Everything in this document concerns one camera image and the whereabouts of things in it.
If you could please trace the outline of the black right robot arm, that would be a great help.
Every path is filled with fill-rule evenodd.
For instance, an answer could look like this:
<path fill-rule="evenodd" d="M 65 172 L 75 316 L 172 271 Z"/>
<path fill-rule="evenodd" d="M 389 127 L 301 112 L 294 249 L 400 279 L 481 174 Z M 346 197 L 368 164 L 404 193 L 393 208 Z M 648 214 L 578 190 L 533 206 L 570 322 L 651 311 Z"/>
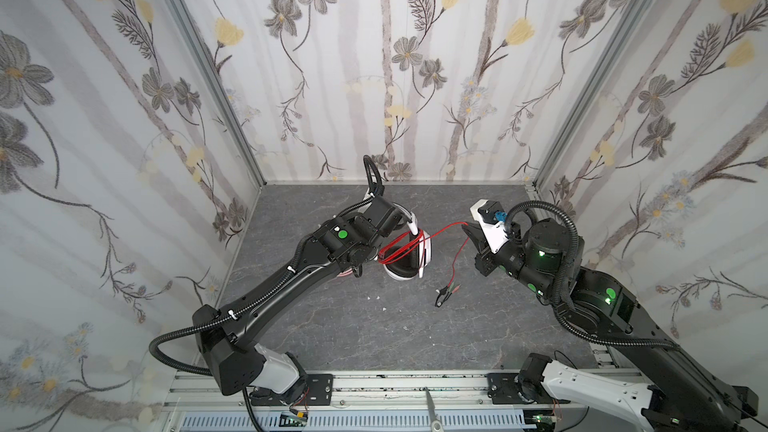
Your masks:
<path fill-rule="evenodd" d="M 501 269 L 551 307 L 577 338 L 612 348 L 645 377 L 608 379 L 530 354 L 515 377 L 521 399 L 570 402 L 633 424 L 641 431 L 741 431 L 758 419 L 759 398 L 729 385 L 699 364 L 652 319 L 613 276 L 582 266 L 584 240 L 571 217 L 538 200 L 504 210 L 481 199 L 462 229 L 484 276 Z"/>

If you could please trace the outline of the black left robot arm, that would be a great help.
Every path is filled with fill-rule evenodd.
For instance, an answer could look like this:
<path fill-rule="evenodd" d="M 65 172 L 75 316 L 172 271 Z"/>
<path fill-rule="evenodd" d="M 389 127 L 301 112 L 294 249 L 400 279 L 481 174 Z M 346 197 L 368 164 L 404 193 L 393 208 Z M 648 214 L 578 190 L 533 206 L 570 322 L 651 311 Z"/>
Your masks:
<path fill-rule="evenodd" d="M 373 158 L 364 156 L 363 165 L 368 192 L 362 201 L 303 236 L 291 259 L 251 291 L 220 308 L 203 306 L 193 326 L 154 338 L 150 354 L 177 371 L 213 378 L 225 396 L 255 387 L 283 403 L 298 401 L 307 373 L 293 355 L 272 351 L 260 339 L 302 295 L 345 271 L 360 276 L 402 221 L 402 210 L 384 196 Z"/>

